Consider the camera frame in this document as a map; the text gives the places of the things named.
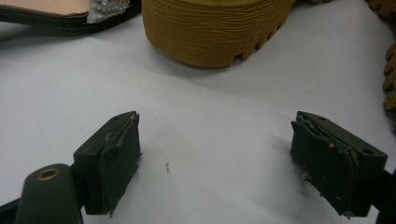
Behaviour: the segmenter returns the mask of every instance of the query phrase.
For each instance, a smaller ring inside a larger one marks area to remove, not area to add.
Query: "small debris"
[[[165,164],[165,166],[166,166],[166,173],[170,173],[170,171],[169,171],[169,162],[167,162],[166,164]]]

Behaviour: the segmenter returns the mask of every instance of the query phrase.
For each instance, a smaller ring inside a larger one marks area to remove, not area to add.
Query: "sandal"
[[[0,0],[0,21],[93,33],[141,11],[140,0]]]
[[[142,14],[157,49],[182,63],[224,67],[261,48],[285,23],[294,1],[145,0]]]

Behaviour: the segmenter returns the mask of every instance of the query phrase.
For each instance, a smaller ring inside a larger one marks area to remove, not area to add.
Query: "clamp jaw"
[[[321,116],[298,112],[290,154],[339,215],[366,217],[371,205],[381,223],[396,223],[396,174],[388,155]]]
[[[112,215],[141,156],[139,115],[110,119],[75,153],[71,166],[53,164],[26,177],[22,195],[0,207],[0,223],[83,223],[88,215]]]

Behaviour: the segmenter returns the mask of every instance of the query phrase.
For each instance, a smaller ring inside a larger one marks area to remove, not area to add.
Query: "machine part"
[[[54,164],[31,173],[23,185],[16,224],[82,223],[68,165]]]
[[[141,155],[138,122],[135,112],[118,115],[74,153],[76,173],[86,181],[87,214],[112,213],[125,192]]]
[[[0,223],[82,223],[82,206],[89,215],[112,215],[138,167],[138,122],[136,112],[118,115],[75,152],[72,166],[31,173],[21,198],[0,207]]]
[[[371,204],[396,214],[394,194],[380,190],[395,178],[384,171],[387,154],[321,116],[298,112],[291,125],[293,160],[338,214],[365,217]]]

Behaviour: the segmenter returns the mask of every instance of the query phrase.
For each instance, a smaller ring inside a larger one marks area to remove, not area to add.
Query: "black metal block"
[[[383,174],[387,154],[323,117],[298,112],[291,123],[291,156],[340,215],[365,217],[372,184]]]
[[[118,115],[74,153],[88,215],[111,214],[124,194],[141,156],[138,122],[136,112]]]

